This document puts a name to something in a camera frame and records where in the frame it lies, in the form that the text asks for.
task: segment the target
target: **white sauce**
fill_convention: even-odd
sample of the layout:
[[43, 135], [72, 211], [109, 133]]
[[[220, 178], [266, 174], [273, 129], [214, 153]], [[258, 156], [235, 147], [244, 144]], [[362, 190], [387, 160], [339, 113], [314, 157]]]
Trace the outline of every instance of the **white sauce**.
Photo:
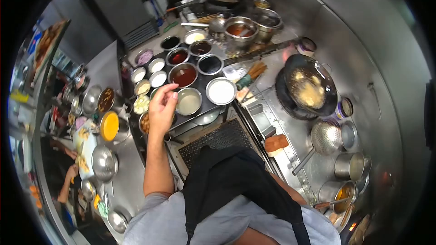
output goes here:
[[151, 71], [151, 73], [161, 71], [164, 66], [165, 66], [165, 62], [163, 62], [163, 61], [156, 62], [151, 66], [150, 71]]
[[215, 103], [229, 103], [234, 95], [235, 89], [232, 83], [225, 80], [218, 80], [209, 87], [209, 97]]
[[190, 35], [188, 35], [186, 37], [186, 43], [188, 45], [190, 45], [190, 44], [192, 44], [195, 41], [204, 40], [204, 38], [205, 38], [204, 34], [198, 33], [198, 32], [194, 32], [194, 33], [192, 33], [192, 34], [190, 34]]
[[177, 104], [178, 111], [183, 115], [189, 115], [195, 112], [200, 107], [200, 99], [198, 96], [184, 96]]
[[136, 71], [136, 74], [134, 74], [134, 83], [138, 83], [140, 80], [142, 80], [145, 76], [145, 72], [143, 70]]
[[156, 77], [154, 77], [151, 80], [151, 82], [150, 82], [151, 87], [153, 87], [153, 88], [159, 87], [165, 83], [165, 80], [166, 80], [166, 74], [163, 74], [163, 73], [158, 74]]

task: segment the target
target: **brown sauce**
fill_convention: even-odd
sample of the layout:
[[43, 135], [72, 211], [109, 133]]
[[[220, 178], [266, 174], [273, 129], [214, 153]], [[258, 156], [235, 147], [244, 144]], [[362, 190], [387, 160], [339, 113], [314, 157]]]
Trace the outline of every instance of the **brown sauce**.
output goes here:
[[197, 72], [193, 67], [188, 67], [180, 70], [171, 78], [172, 83], [178, 83], [179, 87], [185, 87], [191, 84], [195, 77], [197, 76]]
[[228, 26], [226, 30], [228, 33], [232, 35], [239, 36], [239, 34], [246, 29], [248, 29], [248, 32], [244, 36], [240, 36], [240, 37], [248, 37], [254, 34], [254, 30], [252, 30], [250, 27], [244, 24], [232, 24]]

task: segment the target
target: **gas burner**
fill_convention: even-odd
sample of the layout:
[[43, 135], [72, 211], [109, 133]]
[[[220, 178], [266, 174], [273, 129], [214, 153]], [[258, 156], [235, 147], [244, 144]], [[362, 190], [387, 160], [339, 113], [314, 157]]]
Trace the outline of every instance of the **gas burner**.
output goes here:
[[280, 70], [275, 79], [275, 91], [280, 104], [290, 116], [299, 120], [313, 120], [318, 117], [316, 114], [298, 107], [292, 100], [291, 96], [289, 95], [288, 88], [286, 87], [283, 69]]

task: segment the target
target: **hand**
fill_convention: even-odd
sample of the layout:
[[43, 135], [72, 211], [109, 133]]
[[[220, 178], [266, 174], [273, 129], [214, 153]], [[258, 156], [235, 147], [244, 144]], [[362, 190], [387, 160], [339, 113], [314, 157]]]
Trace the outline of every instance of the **hand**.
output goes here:
[[65, 153], [66, 153], [69, 157], [71, 157], [71, 159], [76, 160], [77, 152], [75, 152], [75, 151], [73, 151], [73, 150], [70, 150], [70, 149], [68, 149], [68, 148], [65, 148]]
[[150, 101], [148, 118], [150, 120], [149, 135], [162, 137], [171, 128], [174, 111], [177, 105], [177, 83], [167, 84], [159, 88]]
[[65, 176], [65, 180], [70, 181], [72, 178], [77, 176], [77, 173], [79, 173], [79, 166], [76, 164], [70, 166], [67, 175]]

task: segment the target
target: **red chili oil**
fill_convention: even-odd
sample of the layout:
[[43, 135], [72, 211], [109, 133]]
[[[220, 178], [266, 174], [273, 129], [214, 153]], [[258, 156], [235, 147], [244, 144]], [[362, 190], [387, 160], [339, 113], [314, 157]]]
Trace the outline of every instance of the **red chili oil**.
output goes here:
[[179, 50], [177, 52], [174, 52], [170, 58], [168, 59], [168, 62], [172, 65], [177, 65], [179, 63], [183, 63], [184, 60], [188, 57], [188, 53], [184, 50]]
[[178, 83], [179, 87], [185, 87], [191, 84], [195, 77], [197, 76], [197, 72], [193, 67], [187, 67], [185, 69], [180, 70], [171, 78], [172, 83]]
[[228, 33], [232, 35], [239, 36], [241, 32], [243, 32], [246, 29], [248, 29], [248, 32], [244, 36], [240, 36], [240, 37], [248, 37], [254, 34], [254, 31], [250, 27], [244, 24], [232, 24], [228, 26], [226, 30]]

